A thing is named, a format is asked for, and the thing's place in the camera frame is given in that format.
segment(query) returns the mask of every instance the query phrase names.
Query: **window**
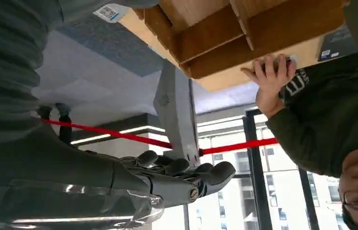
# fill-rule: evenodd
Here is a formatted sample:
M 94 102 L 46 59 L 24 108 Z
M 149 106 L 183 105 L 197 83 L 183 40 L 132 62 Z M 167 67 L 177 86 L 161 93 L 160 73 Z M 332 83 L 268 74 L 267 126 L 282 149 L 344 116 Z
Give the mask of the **window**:
M 238 162 L 238 167 L 240 172 L 249 172 L 249 162 Z
M 251 190 L 243 191 L 243 198 L 244 199 L 253 199 L 254 198 L 254 192 Z
M 221 223 L 221 229 L 222 230 L 227 230 L 227 224 L 226 223 Z
M 213 159 L 214 159 L 215 161 L 221 161 L 221 160 L 223 160 L 224 158 L 223 158 L 222 154 L 214 154 L 214 155 L 213 155 Z
M 277 197 L 276 197 L 276 191 L 275 191 L 275 183 L 273 182 L 273 176 L 266 175 L 266 180 L 268 183 L 270 205 L 272 207 L 277 207 Z
M 318 206 L 320 206 L 320 203 L 319 203 L 318 196 L 317 196 L 317 190 L 316 190 L 316 185 L 314 183 L 313 173 L 308 172 L 307 177 L 309 178 L 310 190 L 312 191 L 314 206 L 318 207 Z
M 329 185 L 328 191 L 330 192 L 330 197 L 332 202 L 340 202 L 340 194 L 338 193 L 338 186 Z
M 225 208 L 224 208 L 224 206 L 219 207 L 219 216 L 221 218 L 225 218 Z
M 267 153 L 268 156 L 271 156 L 271 155 L 275 154 L 274 151 L 273 151 L 273 148 L 267 148 L 266 153 Z
M 335 219 L 337 220 L 338 230 L 348 230 L 348 227 L 344 223 L 342 214 L 336 213 Z
M 280 219 L 280 220 L 288 220 L 288 219 L 286 218 L 286 213 L 285 213 L 285 211 L 283 211 L 283 209 L 282 209 L 281 207 L 278 208 L 277 211 L 279 212 L 279 219 Z
M 252 180 L 250 178 L 242 178 L 241 179 L 241 186 L 242 187 L 250 187 L 250 186 L 252 186 Z
M 288 225 L 288 218 L 286 217 L 286 212 L 280 207 L 277 209 L 277 211 L 279 212 L 279 219 L 281 222 L 281 229 L 282 230 L 289 230 L 289 225 Z
M 237 158 L 248 158 L 248 152 L 237 152 Z
M 245 222 L 246 230 L 259 230 L 259 225 L 257 221 L 247 221 Z
M 224 206 L 224 197 L 222 196 L 222 192 L 218 192 L 218 204 L 220 206 Z

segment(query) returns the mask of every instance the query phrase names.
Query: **robotic hand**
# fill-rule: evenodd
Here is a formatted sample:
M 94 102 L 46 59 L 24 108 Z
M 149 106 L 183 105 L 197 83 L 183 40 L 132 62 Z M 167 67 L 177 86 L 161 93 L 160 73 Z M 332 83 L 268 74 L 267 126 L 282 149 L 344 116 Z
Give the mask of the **robotic hand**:
M 188 204 L 216 193 L 235 175 L 235 169 L 229 162 L 224 161 L 216 166 L 205 163 L 198 167 L 190 167 L 185 159 L 172 160 L 158 156 L 152 150 L 142 153 L 137 158 L 118 159 L 98 155 L 122 163 L 130 173 L 152 188 L 151 194 L 163 199 L 165 207 Z
M 195 168 L 189 167 L 184 159 L 171 160 L 153 151 L 146 151 L 137 158 L 122 159 L 84 154 L 84 157 L 71 158 L 69 165 L 59 164 L 61 168 L 56 162 L 62 156 L 50 153 L 35 156 L 35 159 L 50 159 L 51 167 L 42 167 L 40 163 L 33 165 L 33 162 L 30 169 L 25 165 L 16 168 L 10 161 L 2 164 L 5 167 L 0 169 L 3 172 L 0 176 L 0 229 L 138 227 L 158 219 L 165 207 L 189 204 L 219 191 L 235 174 L 228 162 Z M 19 160 L 30 158 L 29 154 L 19 156 L 22 157 Z M 89 159 L 97 161 L 95 167 L 73 167 L 79 162 L 94 163 Z M 28 172 L 44 173 L 46 177 Z M 96 182 L 99 177 L 103 185 Z M 62 180 L 76 183 L 59 183 Z

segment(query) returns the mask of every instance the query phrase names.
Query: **gray panel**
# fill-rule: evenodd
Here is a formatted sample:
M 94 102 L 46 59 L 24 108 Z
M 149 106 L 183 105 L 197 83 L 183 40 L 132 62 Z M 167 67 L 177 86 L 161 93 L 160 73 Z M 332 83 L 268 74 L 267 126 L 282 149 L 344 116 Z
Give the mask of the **gray panel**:
M 107 23 L 90 15 L 59 31 L 139 76 L 147 76 L 162 68 L 162 59 L 119 23 Z

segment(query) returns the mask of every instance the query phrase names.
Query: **person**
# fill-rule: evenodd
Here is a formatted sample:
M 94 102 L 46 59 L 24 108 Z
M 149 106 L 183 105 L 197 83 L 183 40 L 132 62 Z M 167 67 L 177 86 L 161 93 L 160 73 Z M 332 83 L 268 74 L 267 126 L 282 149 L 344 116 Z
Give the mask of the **person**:
M 358 54 L 299 70 L 266 56 L 253 67 L 242 71 L 268 128 L 299 167 L 340 178 L 343 219 L 358 229 Z
M 71 123 L 70 119 L 70 107 L 68 107 L 64 103 L 55 103 L 55 107 L 59 111 L 59 121 Z M 49 120 L 50 112 L 52 111 L 52 107 L 50 106 L 40 106 L 37 110 L 37 113 L 40 115 L 41 119 Z M 71 145 L 72 139 L 72 128 L 69 126 L 60 126 L 59 129 L 59 140 L 67 145 Z

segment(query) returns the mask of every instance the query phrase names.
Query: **wooden shelf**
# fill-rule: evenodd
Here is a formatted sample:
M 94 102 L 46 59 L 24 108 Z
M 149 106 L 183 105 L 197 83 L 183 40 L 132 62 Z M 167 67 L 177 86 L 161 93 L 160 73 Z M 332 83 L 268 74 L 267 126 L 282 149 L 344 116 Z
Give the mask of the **wooden shelf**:
M 344 22 L 343 3 L 344 0 L 161 0 L 156 7 L 135 12 L 174 63 L 189 77 L 201 81 L 229 73 L 229 69 L 239 71 L 240 65 L 251 60 L 333 31 Z M 239 82 L 231 76 L 226 78 L 228 86 Z

